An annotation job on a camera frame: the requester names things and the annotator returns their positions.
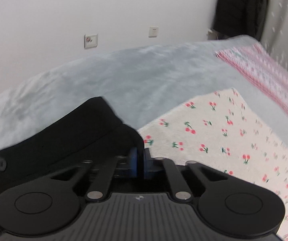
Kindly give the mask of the white wall switch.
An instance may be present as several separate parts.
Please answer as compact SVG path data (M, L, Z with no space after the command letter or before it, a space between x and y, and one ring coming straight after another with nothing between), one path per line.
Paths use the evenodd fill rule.
M159 32L159 27L150 26L149 27L149 32L148 32L148 37L149 38L157 38L158 37L158 32Z

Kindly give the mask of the pink striped knit blanket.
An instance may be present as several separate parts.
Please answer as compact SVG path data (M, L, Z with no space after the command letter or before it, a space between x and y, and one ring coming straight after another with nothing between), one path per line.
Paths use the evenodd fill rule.
M256 42L250 46L233 47L215 52L288 115L288 72Z

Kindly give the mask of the cherry print white bed sheet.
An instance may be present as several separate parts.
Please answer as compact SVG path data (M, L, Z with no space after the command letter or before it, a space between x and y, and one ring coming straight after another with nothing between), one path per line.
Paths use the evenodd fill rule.
M286 209L278 234L288 240L288 147L236 89L191 98L139 134L152 157L195 160L276 193Z

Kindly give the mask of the white wall socket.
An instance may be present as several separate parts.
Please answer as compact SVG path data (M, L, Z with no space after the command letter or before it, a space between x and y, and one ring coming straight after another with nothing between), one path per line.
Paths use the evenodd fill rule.
M84 49L96 48L98 46L98 34L84 35Z

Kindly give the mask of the black pants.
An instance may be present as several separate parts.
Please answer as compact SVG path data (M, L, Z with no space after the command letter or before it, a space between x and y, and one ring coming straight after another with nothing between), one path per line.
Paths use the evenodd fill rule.
M143 153L139 133L94 97L34 136L0 150L0 193L83 160Z

